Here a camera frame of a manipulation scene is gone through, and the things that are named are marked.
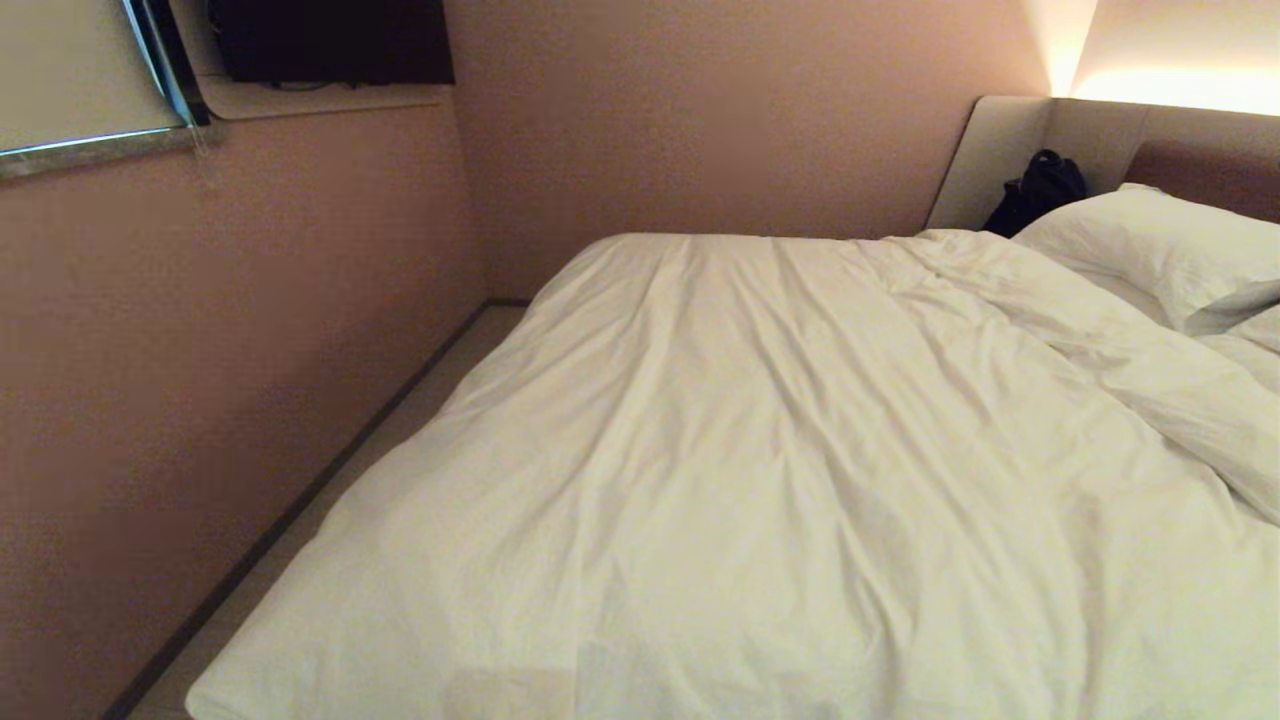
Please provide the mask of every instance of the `black backpack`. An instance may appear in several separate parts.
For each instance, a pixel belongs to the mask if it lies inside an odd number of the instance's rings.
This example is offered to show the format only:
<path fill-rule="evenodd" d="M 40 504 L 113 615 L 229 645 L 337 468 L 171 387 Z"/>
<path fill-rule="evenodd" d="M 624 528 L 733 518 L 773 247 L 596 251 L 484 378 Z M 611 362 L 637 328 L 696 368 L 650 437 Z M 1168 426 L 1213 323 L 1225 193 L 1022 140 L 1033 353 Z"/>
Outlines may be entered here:
<path fill-rule="evenodd" d="M 1075 163 L 1052 150 L 1041 150 L 1020 179 L 1005 183 L 1005 199 L 982 229 L 1014 237 L 1050 210 L 1087 196 L 1084 176 Z"/>

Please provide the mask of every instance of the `white duvet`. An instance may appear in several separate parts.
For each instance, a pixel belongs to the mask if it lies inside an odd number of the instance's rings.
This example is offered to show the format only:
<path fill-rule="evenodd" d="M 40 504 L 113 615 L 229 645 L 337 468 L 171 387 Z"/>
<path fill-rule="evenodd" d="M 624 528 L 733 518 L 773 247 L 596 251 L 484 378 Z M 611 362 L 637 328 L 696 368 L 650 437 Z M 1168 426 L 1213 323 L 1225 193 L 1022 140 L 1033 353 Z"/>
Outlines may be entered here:
<path fill-rule="evenodd" d="M 1242 369 L 991 234 L 608 238 L 188 708 L 1276 717 L 1277 438 Z"/>

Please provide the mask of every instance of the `white pillow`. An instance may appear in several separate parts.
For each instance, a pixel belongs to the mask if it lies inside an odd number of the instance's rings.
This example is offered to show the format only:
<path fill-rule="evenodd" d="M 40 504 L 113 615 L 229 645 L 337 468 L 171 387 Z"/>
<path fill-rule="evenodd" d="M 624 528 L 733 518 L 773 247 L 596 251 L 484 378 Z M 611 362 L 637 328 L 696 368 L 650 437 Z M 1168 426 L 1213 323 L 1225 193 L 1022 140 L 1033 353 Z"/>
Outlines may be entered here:
<path fill-rule="evenodd" d="M 1014 241 L 1155 295 L 1174 328 L 1225 332 L 1280 301 L 1280 225 L 1125 184 L 1064 205 Z"/>
<path fill-rule="evenodd" d="M 1272 352 L 1280 352 L 1280 305 L 1258 313 L 1249 320 L 1240 323 L 1226 334 L 1251 340 L 1263 347 L 1270 347 Z"/>
<path fill-rule="evenodd" d="M 1280 395 L 1280 354 L 1233 334 L 1196 338 L 1248 370 L 1262 387 Z"/>

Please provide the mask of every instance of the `wall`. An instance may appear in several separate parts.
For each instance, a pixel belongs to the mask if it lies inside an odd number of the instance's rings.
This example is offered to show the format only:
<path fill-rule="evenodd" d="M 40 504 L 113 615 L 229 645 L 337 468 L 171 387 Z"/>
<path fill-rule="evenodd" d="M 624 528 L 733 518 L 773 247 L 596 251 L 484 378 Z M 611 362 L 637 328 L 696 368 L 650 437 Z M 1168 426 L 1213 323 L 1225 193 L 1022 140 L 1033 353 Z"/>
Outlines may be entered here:
<path fill-rule="evenodd" d="M 452 108 L 0 186 L 0 716 L 96 717 L 486 296 Z"/>
<path fill-rule="evenodd" d="M 1280 1 L 1098 0 L 1073 96 L 1280 115 Z"/>
<path fill-rule="evenodd" d="M 621 231 L 915 232 L 974 100 L 1048 90 L 1020 0 L 447 12 L 497 295 Z"/>
<path fill-rule="evenodd" d="M 1071 94 L 1098 0 L 1023 0 L 1055 97 Z"/>

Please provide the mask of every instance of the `wall-mounted tv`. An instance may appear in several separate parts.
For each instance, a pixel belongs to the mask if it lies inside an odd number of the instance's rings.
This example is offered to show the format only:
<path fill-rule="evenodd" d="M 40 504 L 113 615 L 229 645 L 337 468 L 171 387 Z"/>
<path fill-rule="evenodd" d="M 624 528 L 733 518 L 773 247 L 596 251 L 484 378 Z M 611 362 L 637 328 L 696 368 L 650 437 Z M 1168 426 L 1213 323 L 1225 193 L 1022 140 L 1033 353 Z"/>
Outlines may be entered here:
<path fill-rule="evenodd" d="M 443 0 L 209 0 L 239 82 L 453 83 Z"/>

